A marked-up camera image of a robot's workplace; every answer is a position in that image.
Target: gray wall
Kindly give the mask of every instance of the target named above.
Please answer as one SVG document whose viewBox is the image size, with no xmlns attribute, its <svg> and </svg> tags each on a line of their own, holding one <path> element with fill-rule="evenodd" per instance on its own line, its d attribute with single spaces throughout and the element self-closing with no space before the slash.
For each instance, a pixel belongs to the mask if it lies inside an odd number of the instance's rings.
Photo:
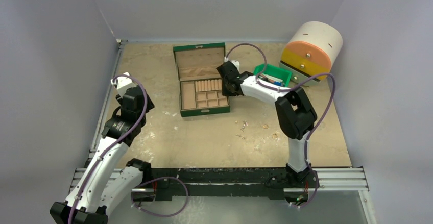
<svg viewBox="0 0 433 224">
<path fill-rule="evenodd" d="M 433 0 L 344 0 L 335 104 L 381 223 L 432 223 Z"/>
<path fill-rule="evenodd" d="M 343 0 L 96 0 L 116 38 L 288 41 L 303 23 L 330 23 Z"/>
<path fill-rule="evenodd" d="M 1 223 L 53 223 L 90 147 L 116 42 L 94 0 L 0 0 Z"/>
</svg>

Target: wooden tabletop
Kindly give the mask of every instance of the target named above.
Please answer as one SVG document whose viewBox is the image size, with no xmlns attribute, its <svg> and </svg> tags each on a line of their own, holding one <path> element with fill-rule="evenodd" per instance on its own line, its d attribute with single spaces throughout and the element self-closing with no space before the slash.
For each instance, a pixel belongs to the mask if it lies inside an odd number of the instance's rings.
<svg viewBox="0 0 433 224">
<path fill-rule="evenodd" d="M 227 51 L 234 45 L 227 43 Z M 118 73 L 129 72 L 141 81 L 155 108 L 147 114 L 146 126 L 118 167 L 125 167 L 131 158 L 151 162 L 152 167 L 285 166 L 288 142 L 280 130 L 274 105 L 238 96 L 230 98 L 230 113 L 180 116 L 173 46 L 141 43 L 125 46 Z M 285 44 L 258 46 L 270 64 L 278 65 Z M 255 66 L 263 63 L 261 54 L 249 46 L 234 50 L 230 59 L 240 62 L 241 72 L 253 71 Z M 330 95 L 328 84 L 322 82 L 305 90 L 318 116 L 321 116 Z M 117 106 L 113 95 L 108 114 Z M 248 123 L 245 131 L 241 131 L 243 121 Z M 310 157 L 313 166 L 351 165 L 334 104 L 311 137 Z"/>
</svg>

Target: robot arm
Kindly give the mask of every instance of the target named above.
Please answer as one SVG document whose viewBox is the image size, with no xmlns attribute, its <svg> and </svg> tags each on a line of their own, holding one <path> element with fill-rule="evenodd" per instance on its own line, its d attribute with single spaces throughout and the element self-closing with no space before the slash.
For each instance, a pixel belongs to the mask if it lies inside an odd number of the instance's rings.
<svg viewBox="0 0 433 224">
<path fill-rule="evenodd" d="M 260 86 L 256 77 L 250 72 L 239 73 L 237 61 L 226 61 L 217 68 L 223 79 L 223 95 L 245 95 L 262 102 L 275 104 L 278 121 L 284 134 L 288 137 L 289 158 L 287 165 L 295 173 L 301 173 L 308 167 L 308 148 L 305 148 L 306 137 L 314 127 L 317 114 L 314 111 L 305 91 L 298 88 L 293 91 L 277 91 Z"/>
<path fill-rule="evenodd" d="M 116 100 L 120 106 L 114 110 L 112 117 L 105 123 L 95 156 L 77 187 L 71 191 L 65 202 L 53 204 L 50 214 L 57 224 L 68 223 L 70 213 L 74 213 L 72 223 L 107 223 L 112 210 L 131 192 L 131 189 L 152 179 L 150 163 L 133 159 L 128 162 L 122 174 L 106 188 L 120 158 L 146 124 L 146 117 L 144 116 L 140 124 L 122 141 L 115 145 L 113 143 L 124 136 L 139 120 L 143 109 L 147 113 L 154 108 L 149 96 L 147 96 L 147 107 L 144 108 L 143 92 L 131 79 L 119 77 L 116 83 L 112 82 L 112 85 L 119 93 Z"/>
</svg>

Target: purple cable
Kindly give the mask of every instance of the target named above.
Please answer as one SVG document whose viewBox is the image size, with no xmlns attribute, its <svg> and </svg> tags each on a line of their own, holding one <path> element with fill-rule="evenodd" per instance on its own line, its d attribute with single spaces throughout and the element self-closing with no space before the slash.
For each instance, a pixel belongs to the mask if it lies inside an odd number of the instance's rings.
<svg viewBox="0 0 433 224">
<path fill-rule="evenodd" d="M 175 216 L 175 215 L 179 214 L 180 212 L 182 212 L 183 209 L 185 209 L 186 204 L 188 204 L 189 196 L 188 196 L 188 189 L 186 188 L 185 183 L 183 183 L 183 182 L 182 182 L 181 180 L 179 180 L 178 178 L 176 178 L 176 177 L 159 177 L 159 178 L 153 179 L 153 180 L 151 180 L 151 181 L 148 181 L 148 182 L 145 182 L 145 183 L 141 183 L 140 185 L 136 186 L 136 188 L 138 188 L 138 187 L 143 187 L 143 186 L 145 186 L 145 185 L 147 185 L 147 184 L 150 184 L 150 183 L 152 183 L 152 182 L 156 182 L 156 181 L 159 181 L 159 180 L 163 180 L 163 179 L 173 179 L 173 180 L 176 180 L 176 181 L 180 182 L 180 184 L 182 185 L 182 187 L 185 189 L 186 199 L 185 199 L 185 203 L 183 204 L 182 208 L 180 208 L 180 210 L 178 210 L 177 212 L 175 212 L 175 213 L 173 213 L 173 214 L 169 214 L 169 215 L 157 214 L 157 213 L 154 213 L 154 212 L 152 212 L 152 211 L 149 211 L 149 210 L 143 209 L 142 207 L 136 205 L 136 204 L 134 203 L 134 198 L 133 198 L 133 196 L 132 196 L 132 194 L 131 194 L 131 202 L 132 202 L 132 205 L 133 205 L 135 208 L 137 208 L 138 210 L 141 210 L 141 211 L 143 211 L 143 212 L 145 212 L 145 213 L 148 213 L 148 214 L 151 214 L 151 215 L 154 215 L 154 216 L 158 216 L 158 217 L 172 217 L 172 216 Z"/>
<path fill-rule="evenodd" d="M 103 158 L 108 153 L 108 151 L 110 151 L 110 149 L 112 149 L 116 144 L 118 144 L 119 142 L 121 142 L 125 137 L 127 137 L 138 126 L 138 124 L 140 123 L 140 121 L 145 116 L 145 114 L 146 114 L 146 107 L 148 106 L 147 93 L 146 93 L 146 90 L 143 87 L 143 85 L 136 78 L 133 78 L 133 77 L 131 77 L 129 75 L 126 75 L 126 74 L 119 74 L 119 75 L 115 76 L 113 78 L 113 80 L 117 80 L 117 78 L 119 78 L 119 77 L 130 78 L 132 81 L 134 81 L 136 84 L 138 84 L 138 86 L 141 88 L 141 91 L 143 92 L 143 95 L 144 95 L 144 98 L 145 98 L 145 105 L 144 105 L 143 111 L 141 112 L 140 117 L 138 118 L 137 122 L 135 122 L 135 124 L 124 135 L 120 136 L 120 138 L 118 140 L 116 140 L 111 145 L 109 145 L 101 153 L 101 155 L 100 155 L 101 158 Z M 99 165 L 100 162 L 101 162 L 101 160 L 96 160 L 95 164 L 92 166 L 92 168 L 90 168 L 89 173 L 84 178 L 83 183 L 81 184 L 80 189 L 78 190 L 77 198 L 74 200 L 74 203 L 72 204 L 72 207 L 70 209 L 69 218 L 68 218 L 68 224 L 72 224 L 72 218 L 73 218 L 73 215 L 74 215 L 75 208 L 78 205 L 78 199 L 80 199 L 81 195 L 83 194 L 83 189 L 87 186 L 87 183 L 88 183 L 90 177 L 92 176 L 93 172 L 95 171 L 96 167 Z"/>
<path fill-rule="evenodd" d="M 307 83 L 308 81 L 310 81 L 310 80 L 312 80 L 312 79 L 315 79 L 315 78 L 317 78 L 317 77 L 320 77 L 320 76 L 328 76 L 328 77 L 330 77 L 331 80 L 332 80 L 332 90 L 331 90 L 331 96 L 329 97 L 328 105 L 326 106 L 325 110 L 323 111 L 322 116 L 321 116 L 320 119 L 317 121 L 316 125 L 315 125 L 315 126 L 313 127 L 313 129 L 310 131 L 310 134 L 307 136 L 307 138 L 306 138 L 306 140 L 305 140 L 305 146 L 304 146 L 304 159 L 305 159 L 305 163 L 307 164 L 308 169 L 313 173 L 314 177 L 316 178 L 316 186 L 315 186 L 315 188 L 314 188 L 314 192 L 313 192 L 313 194 L 311 195 L 311 197 L 308 198 L 307 202 L 305 202 L 303 205 L 299 205 L 299 206 L 298 206 L 299 208 L 300 208 L 300 207 L 305 207 L 305 206 L 308 205 L 308 204 L 313 200 L 313 198 L 316 196 L 317 189 L 319 188 L 319 177 L 317 176 L 317 173 L 312 169 L 310 163 L 308 162 L 308 155 L 307 155 L 307 150 L 308 150 L 308 140 L 310 139 L 310 137 L 311 137 L 311 135 L 313 134 L 313 132 L 314 132 L 314 131 L 317 129 L 317 127 L 320 125 L 320 123 L 323 121 L 323 119 L 325 118 L 326 113 L 328 113 L 328 110 L 329 110 L 329 108 L 331 107 L 332 100 L 333 100 L 333 98 L 334 98 L 334 94 L 335 94 L 335 77 L 334 77 L 334 75 L 332 75 L 331 73 L 328 73 L 328 72 L 321 72 L 321 73 L 318 73 L 318 74 L 316 74 L 316 75 L 313 75 L 313 76 L 309 77 L 307 80 L 305 80 L 304 82 L 301 82 L 301 83 L 297 84 L 297 85 L 296 85 L 295 87 L 293 87 L 293 88 L 278 89 L 278 88 L 275 88 L 275 87 L 273 87 L 273 86 L 266 85 L 266 84 L 262 83 L 262 82 L 260 81 L 260 79 L 258 78 L 262 73 L 264 73 L 264 71 L 266 70 L 266 67 L 267 67 L 267 65 L 268 65 L 268 61 L 266 60 L 266 56 L 264 55 L 264 52 L 263 52 L 259 47 L 255 46 L 255 45 L 253 45 L 253 44 L 250 44 L 250 43 L 241 43 L 241 44 L 235 45 L 231 50 L 229 50 L 229 52 L 228 52 L 227 55 L 226 55 L 226 58 L 229 57 L 229 54 L 230 54 L 230 53 L 231 53 L 235 48 L 237 48 L 237 47 L 239 47 L 239 46 L 241 46 L 241 45 L 248 45 L 248 46 L 254 47 L 254 48 L 256 48 L 256 49 L 261 53 L 261 55 L 263 56 L 263 59 L 264 59 L 264 66 L 263 66 L 263 69 L 262 69 L 262 71 L 260 71 L 258 74 L 256 74 L 256 81 L 257 81 L 257 83 L 258 83 L 260 86 L 262 86 L 262 87 L 265 87 L 265 88 L 268 88 L 268 89 L 271 89 L 271 90 L 275 90 L 275 91 L 278 91 L 278 92 L 288 92 L 288 91 L 291 91 L 291 90 L 296 90 L 296 89 L 298 89 L 299 87 L 303 86 L 303 85 L 304 85 L 305 83 Z"/>
</svg>

